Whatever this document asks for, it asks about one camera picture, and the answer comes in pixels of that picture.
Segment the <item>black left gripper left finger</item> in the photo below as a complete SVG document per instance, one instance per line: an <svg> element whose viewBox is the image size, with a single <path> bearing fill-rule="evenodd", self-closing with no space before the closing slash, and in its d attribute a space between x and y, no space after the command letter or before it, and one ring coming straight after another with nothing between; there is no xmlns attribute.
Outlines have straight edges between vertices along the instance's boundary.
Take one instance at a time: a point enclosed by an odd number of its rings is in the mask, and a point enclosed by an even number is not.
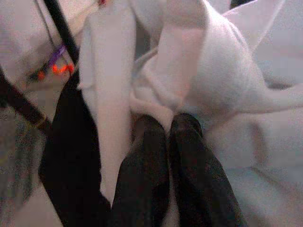
<svg viewBox="0 0 303 227"><path fill-rule="evenodd" d="M169 168L163 127L144 115L119 169L111 209L113 227L160 227L169 204Z"/></svg>

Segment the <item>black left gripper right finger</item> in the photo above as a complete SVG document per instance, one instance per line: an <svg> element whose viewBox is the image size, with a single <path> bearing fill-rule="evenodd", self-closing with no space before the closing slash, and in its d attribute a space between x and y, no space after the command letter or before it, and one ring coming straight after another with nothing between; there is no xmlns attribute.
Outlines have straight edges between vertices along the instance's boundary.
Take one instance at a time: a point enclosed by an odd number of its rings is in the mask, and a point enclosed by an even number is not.
<svg viewBox="0 0 303 227"><path fill-rule="evenodd" d="M246 227L221 163L204 144L201 125L189 114L174 117L169 160L182 227Z"/></svg>

